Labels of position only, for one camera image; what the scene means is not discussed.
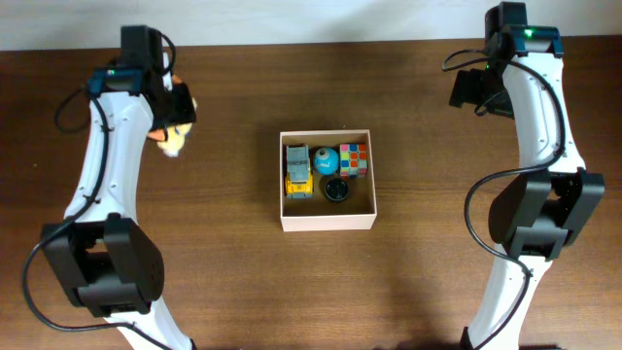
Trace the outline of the colourful puzzle cube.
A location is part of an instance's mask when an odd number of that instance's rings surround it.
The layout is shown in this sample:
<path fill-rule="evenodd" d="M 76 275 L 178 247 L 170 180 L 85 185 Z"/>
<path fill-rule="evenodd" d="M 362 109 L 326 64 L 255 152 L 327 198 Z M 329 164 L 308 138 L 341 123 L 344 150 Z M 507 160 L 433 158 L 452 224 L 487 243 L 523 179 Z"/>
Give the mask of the colourful puzzle cube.
<path fill-rule="evenodd" d="M 364 143 L 339 146 L 339 176 L 341 178 L 364 178 L 368 172 L 368 150 Z"/>

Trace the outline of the small black round cap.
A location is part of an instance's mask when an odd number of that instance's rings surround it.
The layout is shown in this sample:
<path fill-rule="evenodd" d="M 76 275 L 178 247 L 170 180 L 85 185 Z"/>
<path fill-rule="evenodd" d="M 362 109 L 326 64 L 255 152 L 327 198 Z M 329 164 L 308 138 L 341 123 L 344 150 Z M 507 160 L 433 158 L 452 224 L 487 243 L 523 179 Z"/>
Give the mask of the small black round cap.
<path fill-rule="evenodd" d="M 331 202 L 342 202 L 349 196 L 347 182 L 341 178 L 331 178 L 325 185 L 325 196 Z"/>

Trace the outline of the yellow and grey toy truck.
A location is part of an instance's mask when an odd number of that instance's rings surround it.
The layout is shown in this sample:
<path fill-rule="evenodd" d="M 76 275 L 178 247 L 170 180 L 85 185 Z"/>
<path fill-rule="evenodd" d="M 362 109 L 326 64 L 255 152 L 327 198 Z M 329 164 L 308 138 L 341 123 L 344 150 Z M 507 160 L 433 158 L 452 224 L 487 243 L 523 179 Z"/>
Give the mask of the yellow and grey toy truck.
<path fill-rule="evenodd" d="M 307 145 L 286 147 L 286 197 L 291 199 L 311 198 L 314 180 Z"/>

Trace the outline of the yellow plush duck toy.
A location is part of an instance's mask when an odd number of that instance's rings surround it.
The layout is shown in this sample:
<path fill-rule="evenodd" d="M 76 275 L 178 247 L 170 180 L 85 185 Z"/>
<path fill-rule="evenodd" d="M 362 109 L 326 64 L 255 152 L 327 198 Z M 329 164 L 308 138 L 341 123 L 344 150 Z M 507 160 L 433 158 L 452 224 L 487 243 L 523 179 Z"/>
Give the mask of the yellow plush duck toy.
<path fill-rule="evenodd" d="M 173 82 L 184 83 L 184 81 L 175 74 L 173 74 Z M 196 113 L 197 102 L 193 97 L 192 99 Z M 156 142 L 157 146 L 164 152 L 166 156 L 175 158 L 184 148 L 187 137 L 190 134 L 190 130 L 195 123 L 196 122 L 168 126 L 163 129 L 157 129 L 156 131 L 149 130 L 147 138 L 150 141 Z"/>

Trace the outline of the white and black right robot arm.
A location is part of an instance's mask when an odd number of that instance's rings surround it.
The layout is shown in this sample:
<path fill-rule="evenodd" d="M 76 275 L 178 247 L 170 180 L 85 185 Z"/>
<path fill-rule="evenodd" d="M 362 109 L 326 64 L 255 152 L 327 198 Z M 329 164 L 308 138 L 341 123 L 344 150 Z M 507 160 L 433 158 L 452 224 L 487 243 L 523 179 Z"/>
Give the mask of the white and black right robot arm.
<path fill-rule="evenodd" d="M 516 349 L 537 285 L 562 250 L 576 240 L 605 192 L 574 143 L 563 94 L 564 48 L 559 30 L 530 25 L 523 2 L 500 2 L 485 15 L 485 46 L 455 66 L 449 99 L 471 104 L 478 116 L 514 120 L 519 166 L 477 181 L 464 204 L 484 184 L 501 177 L 508 186 L 492 201 L 492 245 L 472 238 L 494 262 L 481 305 L 460 340 L 463 349 Z"/>

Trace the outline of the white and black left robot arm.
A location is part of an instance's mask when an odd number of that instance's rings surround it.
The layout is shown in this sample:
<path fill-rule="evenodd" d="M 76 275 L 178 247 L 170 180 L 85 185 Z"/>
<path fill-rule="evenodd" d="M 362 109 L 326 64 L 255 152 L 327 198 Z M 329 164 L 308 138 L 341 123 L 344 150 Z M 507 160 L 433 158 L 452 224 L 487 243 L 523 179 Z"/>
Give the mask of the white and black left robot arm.
<path fill-rule="evenodd" d="M 140 229 L 136 191 L 147 139 L 181 141 L 196 121 L 188 86 L 174 75 L 172 41 L 147 25 L 121 29 L 121 53 L 80 92 L 90 117 L 78 186 L 59 224 L 44 225 L 43 252 L 76 307 L 117 329 L 135 349 L 192 349 L 163 299 L 161 252 Z"/>

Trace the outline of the blue toy ball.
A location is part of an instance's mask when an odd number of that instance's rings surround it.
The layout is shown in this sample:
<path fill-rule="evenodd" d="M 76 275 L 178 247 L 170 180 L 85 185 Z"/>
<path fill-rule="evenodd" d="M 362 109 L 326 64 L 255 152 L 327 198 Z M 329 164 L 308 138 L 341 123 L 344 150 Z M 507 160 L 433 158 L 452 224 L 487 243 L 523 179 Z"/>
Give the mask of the blue toy ball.
<path fill-rule="evenodd" d="M 313 165 L 321 175 L 332 175 L 339 168 L 339 155 L 333 148 L 320 148 L 314 154 Z"/>

